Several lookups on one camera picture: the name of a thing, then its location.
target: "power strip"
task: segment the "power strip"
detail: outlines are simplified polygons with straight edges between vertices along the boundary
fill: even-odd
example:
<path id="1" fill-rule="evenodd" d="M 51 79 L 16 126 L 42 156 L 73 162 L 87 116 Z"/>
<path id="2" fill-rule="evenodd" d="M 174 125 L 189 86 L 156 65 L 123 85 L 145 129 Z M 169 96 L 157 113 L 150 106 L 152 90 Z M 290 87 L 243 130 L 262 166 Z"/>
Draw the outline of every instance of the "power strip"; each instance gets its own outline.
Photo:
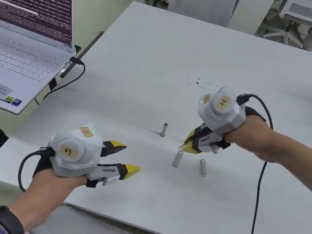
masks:
<path id="1" fill-rule="evenodd" d="M 205 88 L 205 89 L 208 89 L 208 90 L 211 90 L 211 91 L 218 91 L 221 87 L 223 87 L 222 84 L 220 83 L 215 83 L 211 80 L 208 80 L 208 79 L 205 79 L 205 78 L 201 78 L 199 76 L 195 76 L 194 74 L 190 74 L 187 82 L 189 84 L 192 84 L 192 85 L 196 85 L 196 86 L 199 86 L 199 87 L 202 87 L 202 88 Z M 244 91 L 241 91 L 241 90 L 236 90 L 236 95 L 241 95 L 241 94 L 246 94 L 247 92 L 244 92 Z"/>

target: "screw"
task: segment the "screw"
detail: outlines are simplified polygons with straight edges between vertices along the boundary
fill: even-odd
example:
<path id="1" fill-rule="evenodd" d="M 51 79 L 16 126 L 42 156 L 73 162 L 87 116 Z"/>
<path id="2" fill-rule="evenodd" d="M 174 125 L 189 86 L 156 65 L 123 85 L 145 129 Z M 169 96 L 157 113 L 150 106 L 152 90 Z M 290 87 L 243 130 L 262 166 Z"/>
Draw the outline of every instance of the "screw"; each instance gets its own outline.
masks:
<path id="1" fill-rule="evenodd" d="M 168 127 L 168 124 L 165 123 L 164 126 L 163 126 L 163 128 L 162 128 L 162 131 L 161 131 L 161 133 L 160 133 L 160 136 L 161 136 L 161 137 L 165 137 L 165 136 L 166 136 L 167 127 Z"/>

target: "human hand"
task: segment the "human hand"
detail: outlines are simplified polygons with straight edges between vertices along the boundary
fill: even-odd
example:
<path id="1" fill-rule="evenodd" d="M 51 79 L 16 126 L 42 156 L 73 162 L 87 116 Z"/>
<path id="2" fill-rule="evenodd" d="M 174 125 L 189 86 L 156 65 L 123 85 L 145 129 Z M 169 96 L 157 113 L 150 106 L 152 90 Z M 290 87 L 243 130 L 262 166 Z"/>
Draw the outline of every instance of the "human hand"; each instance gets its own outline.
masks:
<path id="1" fill-rule="evenodd" d="M 20 200 L 9 206 L 24 230 L 44 223 L 51 212 L 60 206 L 77 187 L 85 185 L 85 176 L 62 178 L 53 169 L 38 172 Z"/>
<path id="2" fill-rule="evenodd" d="M 270 150 L 275 132 L 258 116 L 247 116 L 246 121 L 236 130 L 225 135 L 225 141 L 235 143 L 263 161 L 275 162 Z"/>

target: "laptop sticker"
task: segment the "laptop sticker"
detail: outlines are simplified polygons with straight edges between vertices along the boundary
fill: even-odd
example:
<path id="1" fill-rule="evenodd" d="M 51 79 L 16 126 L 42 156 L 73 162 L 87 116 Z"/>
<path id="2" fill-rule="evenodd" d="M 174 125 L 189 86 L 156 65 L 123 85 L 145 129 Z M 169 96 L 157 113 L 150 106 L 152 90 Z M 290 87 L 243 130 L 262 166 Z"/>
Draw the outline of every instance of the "laptop sticker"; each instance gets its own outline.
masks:
<path id="1" fill-rule="evenodd" d="M 13 106 L 19 106 L 22 102 L 23 102 L 23 101 L 21 101 L 21 100 L 15 99 L 15 100 L 11 103 L 11 105 L 13 105 Z"/>
<path id="2" fill-rule="evenodd" d="M 13 89 L 0 84 L 0 98 L 6 98 L 11 92 L 13 92 Z"/>
<path id="3" fill-rule="evenodd" d="M 3 100 L 6 103 L 11 103 L 12 101 L 14 101 L 13 97 L 7 96 L 5 100 Z"/>

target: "white table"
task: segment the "white table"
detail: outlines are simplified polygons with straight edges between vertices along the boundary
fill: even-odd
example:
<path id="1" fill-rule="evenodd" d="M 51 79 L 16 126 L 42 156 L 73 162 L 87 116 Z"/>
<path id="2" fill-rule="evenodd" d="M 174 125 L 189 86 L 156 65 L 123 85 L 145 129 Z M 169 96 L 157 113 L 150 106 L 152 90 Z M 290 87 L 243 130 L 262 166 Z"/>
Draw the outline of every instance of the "white table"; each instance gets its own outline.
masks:
<path id="1" fill-rule="evenodd" d="M 73 192 L 67 202 L 161 234 L 249 233 L 262 162 L 233 146 L 207 158 L 176 149 L 201 123 L 197 103 L 208 89 L 187 83 L 204 72 L 211 81 L 263 97 L 275 129 L 311 144 L 312 54 L 139 3 L 116 20 L 83 58 L 85 76 L 52 94 L 0 150 L 0 179 L 17 185 L 21 159 L 50 135 L 88 122 L 103 140 L 128 148 L 103 162 L 132 163 L 141 171 L 107 187 Z M 81 69 L 63 80 L 67 83 Z M 251 103 L 260 113 L 256 102 Z M 166 137 L 157 132 L 169 124 Z M 27 183 L 36 160 L 25 166 Z M 310 233 L 311 193 L 279 165 L 270 164 L 261 187 L 257 234 Z"/>

